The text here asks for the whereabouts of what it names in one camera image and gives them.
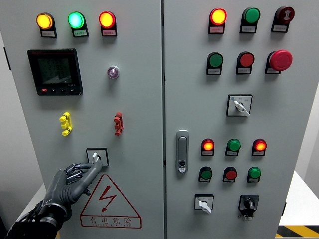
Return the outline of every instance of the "glowing yellow light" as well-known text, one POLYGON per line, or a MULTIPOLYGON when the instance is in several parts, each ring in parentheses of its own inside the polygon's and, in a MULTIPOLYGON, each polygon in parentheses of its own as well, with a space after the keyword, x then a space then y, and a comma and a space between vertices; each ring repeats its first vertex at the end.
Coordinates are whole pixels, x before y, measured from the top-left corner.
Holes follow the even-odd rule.
POLYGON ((213 148, 214 148, 214 144, 211 143, 211 142, 207 142, 207 143, 204 144, 204 149, 206 151, 211 151, 213 148))
POLYGON ((221 25, 226 21, 227 13, 222 8, 216 8, 210 14, 210 20, 215 25, 221 25))
POLYGON ((43 29, 43 30, 47 30, 49 28, 51 28, 51 26, 53 25, 53 17, 48 14, 48 13, 40 13, 37 17, 36 17, 36 24, 38 24, 38 26, 43 29))
POLYGON ((266 144, 264 142, 260 142, 256 144, 257 151, 264 151, 266 149, 266 144))
POLYGON ((100 14, 100 24, 102 27, 110 28, 115 24, 115 16, 110 11, 105 11, 100 14))

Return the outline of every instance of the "gray metal panel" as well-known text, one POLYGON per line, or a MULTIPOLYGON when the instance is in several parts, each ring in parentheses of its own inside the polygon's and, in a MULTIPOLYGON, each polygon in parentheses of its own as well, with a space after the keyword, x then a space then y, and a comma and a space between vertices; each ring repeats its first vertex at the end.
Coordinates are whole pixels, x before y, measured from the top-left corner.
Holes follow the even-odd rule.
POLYGON ((102 173, 142 217, 140 230, 82 228, 80 213, 88 201, 83 196, 72 207, 62 238, 163 238, 160 0, 18 0, 1 1, 0 9, 1 33, 45 185, 59 168, 85 162, 86 148, 106 147, 110 166, 102 173), (117 18, 118 37, 101 36, 98 17, 105 10, 117 18), (72 11, 84 14, 89 37, 73 38, 67 22, 72 11), (55 18, 57 39, 40 37, 35 18, 41 12, 55 18), (84 94, 38 96, 26 54, 34 48, 76 48, 84 94), (121 71, 115 80, 106 74, 111 65, 121 71), (74 126, 67 137, 59 122, 65 111, 74 126), (114 135, 117 112, 124 119, 119 137, 114 135))
POLYGON ((297 161, 318 85, 318 1, 166 0, 164 3, 165 108, 167 173, 167 238, 274 238, 297 161), (291 5, 295 19, 286 34, 271 33, 276 10, 291 5), (239 33, 241 14, 249 6, 261 11, 256 34, 239 33), (208 35, 208 17, 225 8, 225 34, 208 35), (292 52, 292 66, 280 75, 265 75, 268 54, 292 52), (206 59, 217 51, 224 57, 221 76, 206 76, 206 59), (239 53, 255 56, 251 75, 235 75, 239 53), (227 118, 228 94, 252 94, 251 116, 227 118), (175 134, 189 131, 188 172, 175 170, 175 134), (215 142, 213 157, 200 156, 202 140, 215 142), (237 138, 238 157, 226 157, 228 140, 237 138), (263 138, 266 156, 252 157, 252 143, 263 138), (199 170, 212 168, 210 183, 198 182, 199 170), (223 183, 233 166, 235 183, 223 183), (247 184, 247 171, 257 166, 260 183, 247 184), (212 215, 195 211, 195 194, 214 194, 212 215), (238 203, 242 194, 258 194, 258 209, 245 222, 238 203))

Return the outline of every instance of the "yellow black hazard stripe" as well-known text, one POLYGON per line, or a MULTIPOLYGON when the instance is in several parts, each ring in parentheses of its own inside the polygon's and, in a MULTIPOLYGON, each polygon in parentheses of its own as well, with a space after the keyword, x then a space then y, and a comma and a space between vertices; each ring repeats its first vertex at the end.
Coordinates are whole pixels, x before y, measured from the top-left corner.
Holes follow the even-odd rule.
POLYGON ((319 226, 279 226, 276 238, 319 238, 319 226))

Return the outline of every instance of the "digital power meter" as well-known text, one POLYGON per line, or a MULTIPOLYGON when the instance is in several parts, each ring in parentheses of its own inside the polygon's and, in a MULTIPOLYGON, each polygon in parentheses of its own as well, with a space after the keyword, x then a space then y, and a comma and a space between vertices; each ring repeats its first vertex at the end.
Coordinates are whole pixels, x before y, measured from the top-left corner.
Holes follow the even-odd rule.
POLYGON ((76 49, 31 49, 27 53, 39 96, 83 94, 76 49))

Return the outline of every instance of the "robotic arm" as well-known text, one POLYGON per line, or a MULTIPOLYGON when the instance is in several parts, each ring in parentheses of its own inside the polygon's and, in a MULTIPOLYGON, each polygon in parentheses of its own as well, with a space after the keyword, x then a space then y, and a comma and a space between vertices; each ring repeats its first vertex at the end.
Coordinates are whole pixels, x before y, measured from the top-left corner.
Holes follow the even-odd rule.
POLYGON ((53 177, 43 201, 14 223, 5 239, 54 239, 64 222, 72 216, 71 205, 81 195, 90 195, 88 186, 103 166, 99 156, 93 163, 72 164, 53 177))

